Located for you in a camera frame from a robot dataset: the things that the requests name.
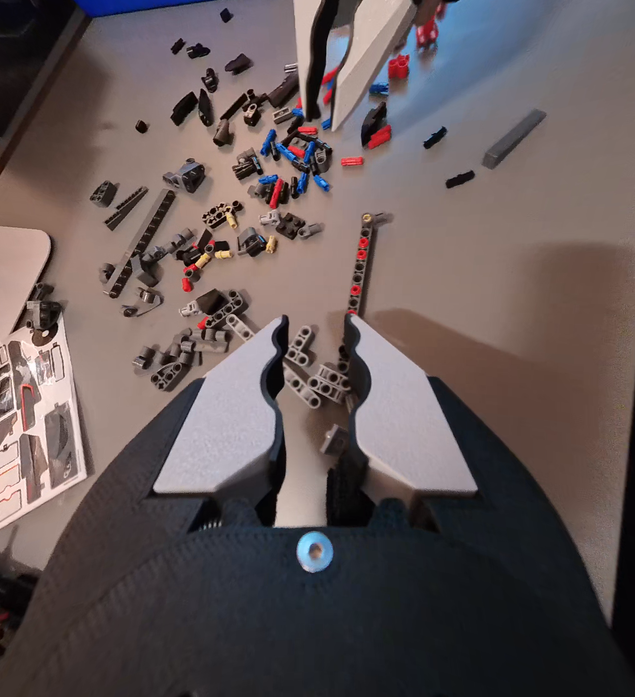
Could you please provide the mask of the dark bulky object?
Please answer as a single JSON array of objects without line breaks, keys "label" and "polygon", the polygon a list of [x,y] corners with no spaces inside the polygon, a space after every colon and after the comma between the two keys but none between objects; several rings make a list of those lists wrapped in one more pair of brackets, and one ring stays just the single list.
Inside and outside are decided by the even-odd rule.
[{"label": "dark bulky object", "polygon": [[15,135],[83,18],[75,1],[0,1],[0,140]]}]

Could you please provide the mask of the dark grey lego joint assembly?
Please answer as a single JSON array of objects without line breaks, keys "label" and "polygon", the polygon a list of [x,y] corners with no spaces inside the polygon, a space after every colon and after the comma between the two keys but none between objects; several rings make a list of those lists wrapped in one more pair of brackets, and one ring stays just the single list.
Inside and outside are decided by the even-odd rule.
[{"label": "dark grey lego joint assembly", "polygon": [[56,324],[62,312],[62,304],[50,299],[54,287],[44,282],[35,284],[25,303],[25,326],[30,330],[45,332]]}]

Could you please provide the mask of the pile of lego pieces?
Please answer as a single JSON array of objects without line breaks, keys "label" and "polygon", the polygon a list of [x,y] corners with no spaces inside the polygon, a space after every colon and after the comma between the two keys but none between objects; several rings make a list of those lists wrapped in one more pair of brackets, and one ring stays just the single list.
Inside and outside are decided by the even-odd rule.
[{"label": "pile of lego pieces", "polygon": [[[214,113],[209,93],[214,93],[218,88],[218,76],[213,68],[208,68],[202,83],[205,88],[200,88],[198,96],[194,92],[186,94],[173,109],[171,120],[176,126],[183,123],[184,119],[196,108],[200,122],[207,127],[214,125]],[[229,123],[238,110],[243,111],[244,122],[249,126],[255,126],[261,117],[261,106],[269,100],[272,105],[282,107],[274,113],[274,120],[278,123],[280,119],[294,117],[284,140],[278,138],[276,130],[270,130],[260,149],[262,157],[271,156],[274,160],[285,158],[296,171],[301,173],[299,179],[293,177],[288,180],[282,179],[278,175],[260,176],[255,185],[249,187],[248,195],[256,199],[264,200],[270,207],[267,214],[260,216],[261,226],[270,228],[272,234],[280,234],[287,239],[308,239],[322,228],[319,224],[308,225],[303,218],[293,213],[285,212],[281,214],[278,210],[279,205],[288,204],[291,197],[297,198],[303,195],[309,177],[312,176],[315,185],[325,192],[330,191],[330,184],[324,179],[322,174],[329,169],[332,158],[332,149],[322,139],[317,137],[317,129],[308,127],[304,124],[304,112],[301,109],[283,109],[284,103],[291,99],[299,88],[299,78],[297,66],[286,73],[286,78],[279,87],[271,94],[262,93],[256,95],[252,90],[243,92],[232,104],[218,117],[218,128],[214,135],[214,144],[219,148],[232,144],[233,134],[230,133]],[[392,135],[390,126],[380,126],[381,121],[386,116],[386,105],[380,103],[378,108],[369,112],[364,121],[364,128],[361,132],[362,143],[368,148],[378,146],[389,140]],[[262,175],[261,158],[254,149],[237,155],[237,162],[233,165],[234,176],[238,180],[247,177]],[[229,248],[221,249],[221,242],[211,234],[218,226],[226,222],[235,229],[236,213],[242,209],[242,204],[238,201],[220,203],[209,209],[202,216],[205,226],[203,235],[193,242],[194,233],[185,229],[183,233],[176,235],[173,240],[163,247],[154,247],[146,252],[149,243],[159,228],[160,224],[170,206],[174,203],[177,196],[176,191],[182,190],[194,193],[205,179],[205,167],[194,158],[188,158],[183,166],[175,172],[169,172],[163,177],[166,185],[172,189],[165,188],[158,197],[158,203],[154,205],[151,219],[142,226],[142,231],[134,235],[133,241],[124,252],[121,261],[117,265],[104,264],[100,270],[101,283],[104,285],[104,293],[108,297],[115,299],[121,295],[128,279],[133,275],[141,284],[146,287],[139,289],[138,295],[142,302],[142,307],[122,305],[122,313],[125,317],[139,317],[146,311],[159,306],[163,297],[158,292],[150,288],[156,286],[158,280],[151,272],[151,267],[155,266],[162,258],[176,255],[185,263],[182,277],[182,286],[185,292],[193,290],[193,282],[198,279],[200,271],[211,260],[211,258],[231,258],[232,252]],[[105,221],[105,225],[110,229],[120,224],[132,207],[147,193],[147,187],[139,187],[131,196],[124,199],[119,204],[114,213]],[[237,254],[239,256],[256,257],[260,253],[274,253],[276,251],[276,235],[264,235],[258,233],[254,228],[248,228],[237,237]],[[201,334],[213,334],[216,329],[227,326],[231,328],[241,339],[246,342],[253,336],[252,331],[245,327],[238,317],[238,313],[243,311],[245,302],[239,292],[228,292],[228,301],[221,304],[221,295],[218,291],[210,292],[210,300],[205,300],[207,296],[191,301],[187,306],[180,310],[183,317],[195,317],[204,315],[198,324],[199,331],[183,335],[184,340],[175,339],[182,345],[182,357],[188,358],[187,353],[202,348]],[[351,407],[354,395],[351,394],[351,387],[348,381],[348,358],[344,347],[340,348],[340,361],[336,369],[320,365],[317,373],[305,381],[295,371],[295,368],[305,369],[311,365],[311,356],[306,353],[313,340],[313,331],[310,326],[302,327],[293,341],[289,344],[289,349],[284,360],[283,373],[289,388],[310,408],[319,408],[322,399],[326,398],[336,404],[345,404]],[[156,389],[166,391],[170,385],[177,381],[177,374],[180,370],[185,370],[186,363],[182,359],[171,358],[163,355],[169,362],[162,369],[152,374],[151,381]]]}]

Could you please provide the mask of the white sticker sheet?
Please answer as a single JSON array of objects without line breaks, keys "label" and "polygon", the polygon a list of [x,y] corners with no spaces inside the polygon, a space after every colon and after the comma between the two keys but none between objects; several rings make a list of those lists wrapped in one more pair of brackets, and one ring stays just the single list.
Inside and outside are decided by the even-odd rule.
[{"label": "white sticker sheet", "polygon": [[0,340],[0,530],[88,476],[65,325]]}]

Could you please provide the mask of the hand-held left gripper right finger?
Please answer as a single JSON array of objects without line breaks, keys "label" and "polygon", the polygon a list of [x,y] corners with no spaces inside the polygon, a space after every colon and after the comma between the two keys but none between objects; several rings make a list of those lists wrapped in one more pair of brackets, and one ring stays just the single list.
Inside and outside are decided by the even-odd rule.
[{"label": "hand-held left gripper right finger", "polygon": [[369,498],[474,496],[478,487],[427,374],[364,320],[345,318],[350,454]]}]

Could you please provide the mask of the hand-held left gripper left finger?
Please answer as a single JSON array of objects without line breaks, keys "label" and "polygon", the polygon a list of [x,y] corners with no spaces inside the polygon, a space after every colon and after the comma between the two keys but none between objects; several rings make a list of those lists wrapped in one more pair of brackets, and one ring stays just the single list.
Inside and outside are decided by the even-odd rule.
[{"label": "hand-held left gripper left finger", "polygon": [[209,371],[153,485],[158,495],[264,498],[283,443],[281,315]]}]

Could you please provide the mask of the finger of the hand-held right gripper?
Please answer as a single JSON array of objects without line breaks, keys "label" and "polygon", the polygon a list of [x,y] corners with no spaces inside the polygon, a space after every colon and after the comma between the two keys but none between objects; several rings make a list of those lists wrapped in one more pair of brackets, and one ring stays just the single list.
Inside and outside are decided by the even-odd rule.
[{"label": "finger of the hand-held right gripper", "polygon": [[418,12],[420,1],[340,1],[333,26],[349,40],[333,79],[331,130],[337,131],[365,96],[387,56]]},{"label": "finger of the hand-held right gripper", "polygon": [[327,41],[334,27],[349,22],[351,1],[294,1],[299,91],[307,121],[320,116],[318,96],[324,77]]}]

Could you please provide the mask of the blue box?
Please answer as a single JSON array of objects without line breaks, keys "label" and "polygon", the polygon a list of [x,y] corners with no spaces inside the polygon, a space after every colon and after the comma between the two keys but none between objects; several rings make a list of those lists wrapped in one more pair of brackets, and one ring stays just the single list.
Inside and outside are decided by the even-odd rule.
[{"label": "blue box", "polygon": [[218,6],[228,1],[74,1],[75,5],[91,19],[125,15],[143,11],[211,4]]}]

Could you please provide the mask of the black lego beam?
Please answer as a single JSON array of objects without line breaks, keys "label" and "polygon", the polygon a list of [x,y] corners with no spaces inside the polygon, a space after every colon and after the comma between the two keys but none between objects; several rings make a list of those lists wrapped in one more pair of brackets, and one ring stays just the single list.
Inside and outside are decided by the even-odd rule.
[{"label": "black lego beam", "polygon": [[391,212],[363,213],[361,216],[359,238],[355,262],[349,283],[349,296],[346,313],[364,318],[369,278],[373,266],[377,235],[380,229],[391,223]]}]

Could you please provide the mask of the dark grey rectangular bar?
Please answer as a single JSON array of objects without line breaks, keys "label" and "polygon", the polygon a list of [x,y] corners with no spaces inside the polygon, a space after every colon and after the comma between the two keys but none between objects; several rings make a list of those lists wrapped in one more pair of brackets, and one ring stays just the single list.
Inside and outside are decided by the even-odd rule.
[{"label": "dark grey rectangular bar", "polygon": [[532,109],[486,150],[481,165],[488,170],[494,170],[546,117],[545,111]]}]

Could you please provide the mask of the white rounded base plate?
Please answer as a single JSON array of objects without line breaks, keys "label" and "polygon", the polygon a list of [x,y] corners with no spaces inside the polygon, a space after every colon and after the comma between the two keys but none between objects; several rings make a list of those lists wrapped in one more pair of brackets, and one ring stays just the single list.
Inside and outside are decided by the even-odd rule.
[{"label": "white rounded base plate", "polygon": [[16,326],[51,250],[45,231],[0,226],[0,339]]}]

